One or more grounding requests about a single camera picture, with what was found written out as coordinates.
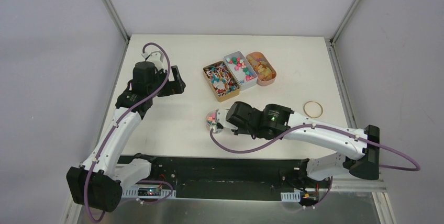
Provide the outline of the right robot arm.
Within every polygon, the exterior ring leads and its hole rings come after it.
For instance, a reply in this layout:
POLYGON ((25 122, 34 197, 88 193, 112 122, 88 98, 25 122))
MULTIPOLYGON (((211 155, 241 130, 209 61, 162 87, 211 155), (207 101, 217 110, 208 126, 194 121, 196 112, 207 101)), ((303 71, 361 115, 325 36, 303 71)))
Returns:
POLYGON ((363 180, 378 180, 380 174, 380 129, 363 129, 327 124, 296 113, 292 109, 268 104, 263 110, 244 102, 215 112, 216 128, 230 129, 235 135, 249 135, 268 142, 249 152, 259 151, 281 139, 314 144, 334 153, 322 158, 308 158, 297 173, 304 187, 311 187, 327 177, 349 173, 363 180))

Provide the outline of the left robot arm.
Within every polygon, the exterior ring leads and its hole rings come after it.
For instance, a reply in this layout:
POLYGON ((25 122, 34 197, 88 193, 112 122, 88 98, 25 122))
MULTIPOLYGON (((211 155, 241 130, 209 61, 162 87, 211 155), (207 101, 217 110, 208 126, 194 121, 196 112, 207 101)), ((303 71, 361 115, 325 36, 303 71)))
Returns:
POLYGON ((118 96, 111 123, 90 156, 78 167, 71 167, 66 180, 73 201, 105 212, 114 211, 123 193, 143 180, 154 184, 160 171, 153 159, 137 154, 127 165, 117 168, 129 137, 142 122, 153 98, 182 94, 185 90, 176 65, 167 68, 152 62, 138 62, 132 79, 118 96))

